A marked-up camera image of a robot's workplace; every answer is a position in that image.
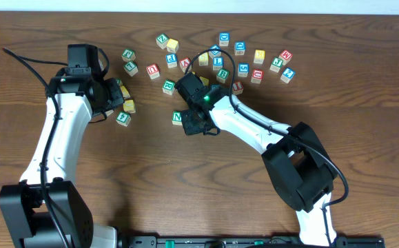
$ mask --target wooden table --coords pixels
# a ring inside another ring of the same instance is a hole
[[[298,232],[255,150],[227,132],[185,136],[170,120],[187,106],[161,87],[182,73],[167,68],[155,38],[164,32],[178,39],[178,58],[192,58],[223,31],[231,33],[226,50],[247,43],[238,62],[265,71],[260,85],[243,79],[240,99],[275,121],[312,126],[348,178],[349,198],[332,208],[335,229],[381,235],[399,247],[399,17],[0,12],[0,189],[18,182],[45,118],[43,87],[1,48],[66,62],[67,44],[91,43],[107,53],[108,76],[123,80],[137,110],[129,127],[110,117],[85,131],[76,187],[95,222],[162,236]],[[133,78],[123,70],[125,48],[136,51]],[[258,67],[255,49],[267,55]],[[294,53],[289,84],[268,70],[284,49]],[[151,63],[161,69],[153,81],[145,71]],[[46,81],[59,69],[33,66]],[[194,70],[216,82],[211,66]],[[334,187],[337,198],[340,180]],[[0,247],[11,246],[0,212]]]

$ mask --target brown wood surface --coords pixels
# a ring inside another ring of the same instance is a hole
[[[170,120],[187,106],[161,87],[182,73],[167,68],[155,38],[179,40],[178,58],[192,58],[223,31],[231,33],[226,50],[247,43],[237,61],[265,71],[260,85],[242,79],[240,99],[275,121],[312,126],[348,178],[350,197],[332,208],[335,229],[399,247],[399,17],[0,12],[0,189],[18,182],[45,118],[41,84],[1,48],[65,62],[67,44],[91,43],[107,53],[108,76],[123,80],[137,111],[129,127],[111,117],[85,131],[76,187],[97,223],[162,236],[298,232],[256,151],[226,132],[185,136]],[[136,51],[133,78],[123,70],[125,48]],[[266,51],[261,66],[253,66],[255,49]],[[284,49],[294,54],[289,84],[268,71]],[[151,63],[161,69],[153,81]],[[59,69],[33,66],[46,81]],[[216,83],[211,64],[194,70]],[[334,187],[339,197],[339,180]],[[0,212],[0,247],[11,246]]]

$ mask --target wooden block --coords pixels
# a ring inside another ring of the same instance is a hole
[[[174,82],[166,80],[163,85],[163,92],[169,95],[173,95],[174,92]]]
[[[225,81],[228,79],[229,76],[229,71],[226,69],[220,69],[218,74],[216,75],[216,80],[220,83],[225,83]]]
[[[208,65],[208,53],[204,52],[199,56],[199,66]]]
[[[293,57],[293,54],[291,52],[288,52],[287,50],[283,50],[283,52],[279,56],[279,59],[282,59],[283,65],[286,65],[286,64],[288,64],[288,62],[291,61],[292,57]]]
[[[181,70],[185,73],[185,70],[187,69],[187,66],[190,64],[190,59],[189,58],[185,58],[181,61],[179,61],[179,67],[181,68]]]
[[[126,100],[123,103],[124,112],[133,114],[136,112],[135,102],[133,100]]]
[[[202,85],[204,85],[204,86],[209,85],[209,80],[206,79],[205,77],[200,76],[199,79],[202,81]]]
[[[263,64],[265,60],[265,51],[264,50],[256,50],[254,52],[254,63]]]
[[[125,112],[120,112],[118,117],[116,118],[116,122],[119,125],[123,125],[125,127],[127,127],[130,123],[130,121],[132,120],[132,117],[130,117],[130,115],[128,113]]]
[[[228,46],[229,44],[229,33],[220,33],[219,34],[219,45],[220,46]]]
[[[156,38],[156,44],[161,48],[161,49],[165,49],[167,47],[167,43],[169,43],[169,37],[167,37],[167,35],[165,34],[160,34],[157,38]]]
[[[156,64],[149,65],[146,67],[146,69],[147,69],[147,73],[150,76],[150,79],[155,79],[155,78],[159,77],[159,69]]]
[[[234,44],[234,55],[244,55],[245,54],[245,42],[237,41]]]
[[[220,49],[220,47],[218,45],[213,45],[210,49]],[[210,56],[210,58],[214,59],[218,56],[221,56],[221,52],[219,51],[209,51],[208,52],[208,56]]]
[[[118,86],[123,86],[123,82],[121,79],[115,79]]]
[[[263,79],[263,71],[253,70],[252,83],[260,83]]]
[[[123,94],[124,100],[129,99],[130,94],[129,94],[128,90],[124,87],[124,85],[120,86],[120,89],[121,89],[121,93]]]
[[[113,110],[109,110],[109,111],[106,111],[106,112],[105,112],[105,115],[106,115],[106,116],[109,116],[109,115],[111,115],[111,114],[113,114],[113,113],[114,113]]]
[[[126,49],[123,52],[123,55],[121,55],[123,57],[123,60],[125,62],[131,62],[134,61],[136,59],[135,57],[135,51],[131,50],[131,49]]]
[[[271,63],[269,69],[272,70],[273,72],[279,72],[279,70],[282,68],[283,65],[283,60],[274,57],[273,62]]]
[[[296,74],[295,71],[291,70],[291,68],[285,69],[280,79],[286,83],[289,83],[291,79],[293,79],[294,75]]]
[[[165,60],[167,61],[167,66],[169,68],[175,68],[176,66],[178,66],[178,59],[176,58],[176,54],[165,55]]]
[[[176,112],[176,111],[173,112],[172,123],[173,123],[173,125],[183,125],[180,112]]]
[[[171,53],[178,52],[179,42],[175,39],[169,39],[167,42],[167,51]]]
[[[213,58],[213,70],[220,70],[224,67],[224,58],[216,57]]]
[[[233,95],[239,95],[243,91],[243,86],[240,81],[235,81],[233,84]]]
[[[249,65],[247,63],[239,63],[238,76],[247,77],[249,72]]]
[[[124,70],[130,76],[133,76],[138,72],[138,67],[133,62],[129,62],[124,65]]]

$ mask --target yellow cube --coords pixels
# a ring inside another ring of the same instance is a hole
[[[123,104],[123,108],[124,108],[124,112],[126,113],[135,113],[136,109],[135,109],[135,102],[133,100],[127,100],[124,102]]]
[[[175,39],[169,39],[169,42],[167,43],[167,51],[171,53],[176,53],[178,52],[179,48],[179,42]]]
[[[208,53],[203,53],[199,56],[199,66],[208,65]]]
[[[123,85],[120,87],[120,89],[121,89],[121,93],[123,93],[124,100],[129,99],[130,94],[129,94],[128,90]]]
[[[265,59],[265,51],[256,50],[254,53],[254,63],[262,64],[264,59]]]
[[[205,77],[200,76],[199,79],[202,81],[202,84],[204,86],[208,86],[209,80],[206,79]]]

